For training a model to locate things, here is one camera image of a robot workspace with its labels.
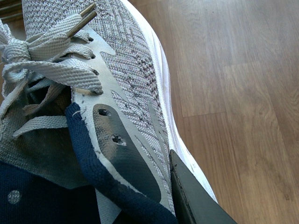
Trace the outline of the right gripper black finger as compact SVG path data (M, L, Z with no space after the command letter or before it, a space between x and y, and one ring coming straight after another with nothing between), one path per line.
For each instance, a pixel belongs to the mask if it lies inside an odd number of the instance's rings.
M174 150L170 151L171 185L180 224L235 224L236 221L206 192Z

